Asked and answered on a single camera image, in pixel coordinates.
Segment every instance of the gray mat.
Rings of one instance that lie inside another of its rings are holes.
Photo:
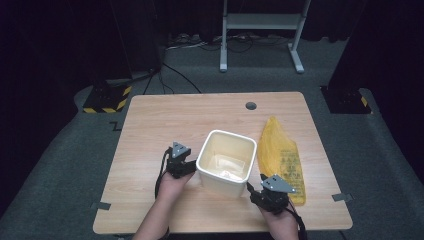
[[[174,49],[167,51],[164,61],[203,93],[304,94],[341,191],[355,198],[347,203],[352,229],[343,231],[344,236],[337,231],[309,231],[310,239],[422,239],[423,185],[394,142],[372,93],[361,89],[373,110],[369,115],[330,114],[321,95],[319,87],[328,84],[345,44],[301,41],[299,55],[305,68],[301,75],[295,72],[285,45],[229,52],[227,73],[219,72],[219,51]],[[243,49],[246,45],[231,43],[230,47]],[[166,67],[161,76],[176,94],[197,92]],[[143,93],[147,80],[131,85],[129,102]],[[96,212],[90,206],[101,198],[119,140],[120,132],[112,131],[110,122],[117,121],[118,128],[122,127],[129,102],[121,113],[85,114],[82,105],[90,90],[75,96],[80,113],[51,142],[0,220],[0,239],[117,239],[93,232]],[[152,79],[146,94],[164,94],[159,76]],[[212,234],[174,238],[238,237]]]

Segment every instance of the white metal frame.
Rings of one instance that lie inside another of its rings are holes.
[[[293,43],[288,44],[290,55],[293,59],[296,72],[303,73],[302,62],[297,47],[306,21],[311,0],[306,0],[302,13],[299,14],[251,14],[251,13],[228,13],[227,0],[224,0],[222,18],[222,43],[219,70],[226,72],[227,65],[227,30],[228,29],[286,29],[296,30]]]

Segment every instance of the yellow bag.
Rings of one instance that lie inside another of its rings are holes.
[[[267,177],[279,175],[296,189],[296,193],[289,193],[292,202],[295,205],[305,204],[305,184],[297,145],[287,137],[274,116],[268,119],[262,132],[257,158],[262,174]]]

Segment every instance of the hand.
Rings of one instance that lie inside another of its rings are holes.
[[[162,177],[157,198],[175,202],[183,192],[185,184],[193,175],[194,173],[190,173],[175,179],[169,172],[166,172]]]
[[[287,208],[294,211],[290,204]],[[260,207],[259,210],[269,227],[269,233],[275,240],[299,239],[298,224],[293,215],[288,211],[283,211],[280,214],[274,215],[272,212],[268,212]]]

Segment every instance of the white plastic bin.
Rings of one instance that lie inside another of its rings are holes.
[[[228,197],[240,197],[255,161],[256,148],[251,138],[221,130],[210,132],[196,162],[203,187]]]

